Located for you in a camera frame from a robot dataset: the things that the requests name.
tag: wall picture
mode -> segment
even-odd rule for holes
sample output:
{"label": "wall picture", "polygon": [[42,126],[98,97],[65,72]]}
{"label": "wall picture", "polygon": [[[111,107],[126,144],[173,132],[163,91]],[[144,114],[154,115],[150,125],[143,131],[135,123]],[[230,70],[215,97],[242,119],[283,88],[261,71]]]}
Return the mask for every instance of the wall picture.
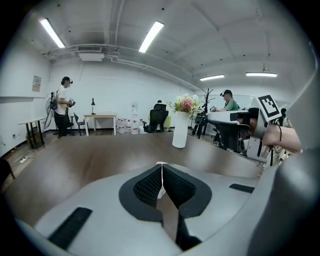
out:
{"label": "wall picture", "polygon": [[33,84],[32,84],[32,91],[33,92],[40,92],[40,86],[41,86],[41,77],[34,76]]}

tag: brown table surface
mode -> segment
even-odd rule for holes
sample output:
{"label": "brown table surface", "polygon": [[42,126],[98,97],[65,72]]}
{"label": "brown table surface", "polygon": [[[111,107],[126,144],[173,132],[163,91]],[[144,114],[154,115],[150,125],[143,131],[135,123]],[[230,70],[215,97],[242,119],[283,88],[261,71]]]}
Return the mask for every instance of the brown table surface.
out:
{"label": "brown table surface", "polygon": [[[173,134],[63,137],[46,146],[4,196],[13,215],[33,226],[44,213],[85,185],[158,161],[200,172],[256,178],[254,162],[189,135],[185,148],[175,148]],[[161,210],[167,205],[167,211],[172,212],[169,197],[164,200],[159,202]]]}

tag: black office chair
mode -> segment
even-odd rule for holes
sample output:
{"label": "black office chair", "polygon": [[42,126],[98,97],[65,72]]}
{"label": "black office chair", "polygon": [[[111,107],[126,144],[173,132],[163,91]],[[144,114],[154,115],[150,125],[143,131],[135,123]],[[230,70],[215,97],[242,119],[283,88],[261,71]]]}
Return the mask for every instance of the black office chair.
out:
{"label": "black office chair", "polygon": [[153,107],[154,110],[161,110],[161,111],[166,111],[167,110],[167,105],[162,104],[162,103],[157,103]]}
{"label": "black office chair", "polygon": [[[66,123],[66,128],[67,129],[71,128],[72,126],[74,126],[74,117],[71,116],[71,121],[70,121],[68,112],[69,112],[69,108],[67,107],[66,110],[65,110],[65,115],[67,116],[67,120],[68,120],[68,122]],[[72,131],[72,130],[67,130],[66,133],[75,136],[75,132]]]}
{"label": "black office chair", "polygon": [[[84,125],[85,125],[85,120],[83,120],[83,121],[81,121],[81,122],[78,122],[79,117],[76,115],[76,113],[73,113],[73,114],[74,114],[75,122],[76,122],[76,124],[78,125],[78,130],[79,130],[80,136],[82,136],[82,135],[81,135],[80,126],[84,126]],[[88,133],[90,134],[88,123],[86,123],[86,126],[88,127]]]}
{"label": "black office chair", "polygon": [[165,131],[164,123],[169,114],[169,111],[167,110],[150,110],[150,123],[149,125],[146,125],[147,122],[143,122],[143,130],[146,133],[156,133],[157,127],[160,125],[160,133],[163,133]]}

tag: flowers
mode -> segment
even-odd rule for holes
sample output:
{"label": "flowers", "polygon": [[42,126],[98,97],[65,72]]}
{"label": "flowers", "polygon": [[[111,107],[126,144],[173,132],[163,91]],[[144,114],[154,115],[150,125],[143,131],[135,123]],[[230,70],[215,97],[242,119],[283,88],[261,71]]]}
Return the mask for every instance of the flowers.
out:
{"label": "flowers", "polygon": [[167,104],[173,109],[173,112],[181,111],[193,115],[199,112],[200,101],[197,95],[190,97],[188,94],[184,94],[183,96],[176,97],[174,103],[168,101]]}

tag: floor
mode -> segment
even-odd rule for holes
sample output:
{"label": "floor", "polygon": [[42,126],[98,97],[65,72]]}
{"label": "floor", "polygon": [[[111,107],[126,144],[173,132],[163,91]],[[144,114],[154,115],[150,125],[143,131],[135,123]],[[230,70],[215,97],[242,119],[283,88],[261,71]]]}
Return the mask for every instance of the floor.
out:
{"label": "floor", "polygon": [[[90,136],[101,136],[101,135],[113,135],[114,131],[113,130],[97,130],[97,131],[89,131],[90,132]],[[86,132],[82,131],[81,132],[82,136],[85,136]],[[78,131],[74,131],[74,135],[75,136],[80,136]],[[192,135],[192,130],[188,129],[188,135],[189,136],[195,136]],[[44,143],[45,145],[50,145],[51,143],[55,142],[58,137],[56,134],[54,134],[53,131],[47,132],[44,134]],[[213,142],[213,139],[210,135],[201,135],[200,140],[206,141],[208,143]],[[28,144],[23,144],[22,146],[18,147],[17,149],[13,150],[9,155],[7,155],[5,157],[5,159],[9,162],[13,174],[15,177],[17,177],[22,171],[23,169],[32,162],[32,160],[37,157],[39,154],[41,154],[41,152],[45,149],[45,147],[40,147],[37,149],[31,149],[29,147]],[[21,159],[27,157],[27,160],[24,161],[23,163],[20,163]],[[257,176],[259,177],[263,171],[263,166],[262,164],[260,164],[257,161],[253,161],[257,164]],[[5,180],[2,188],[1,188],[1,192],[4,192],[9,186],[10,184],[14,181],[14,179],[12,178],[12,176],[8,176],[8,178]]]}

